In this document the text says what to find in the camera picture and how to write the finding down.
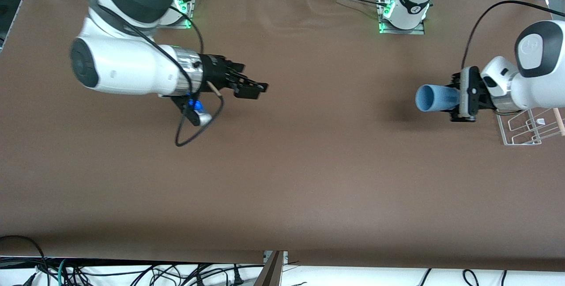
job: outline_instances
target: brown paper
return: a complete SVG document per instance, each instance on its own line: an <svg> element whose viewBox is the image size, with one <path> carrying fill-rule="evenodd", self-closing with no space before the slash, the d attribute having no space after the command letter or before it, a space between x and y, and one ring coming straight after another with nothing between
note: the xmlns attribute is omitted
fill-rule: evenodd
<svg viewBox="0 0 565 286"><path fill-rule="evenodd" d="M0 233L48 256L563 269L563 139L504 147L488 111L450 123L414 105L420 85L460 71L498 1L433 0L426 35L386 35L374 6L350 0L198 0L205 52L270 89L223 90L222 115L177 148L171 101L74 78L86 0L24 0L0 53ZM548 18L496 8L467 64L514 60L517 35ZM194 30L156 39L198 47Z"/></svg>

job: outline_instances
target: light blue plastic cup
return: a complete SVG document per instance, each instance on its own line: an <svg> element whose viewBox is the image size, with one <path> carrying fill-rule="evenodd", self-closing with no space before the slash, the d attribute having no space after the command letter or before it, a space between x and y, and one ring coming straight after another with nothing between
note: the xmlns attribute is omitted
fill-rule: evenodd
<svg viewBox="0 0 565 286"><path fill-rule="evenodd" d="M459 103L459 91L452 87L426 84L416 92L416 107L423 112L454 109Z"/></svg>

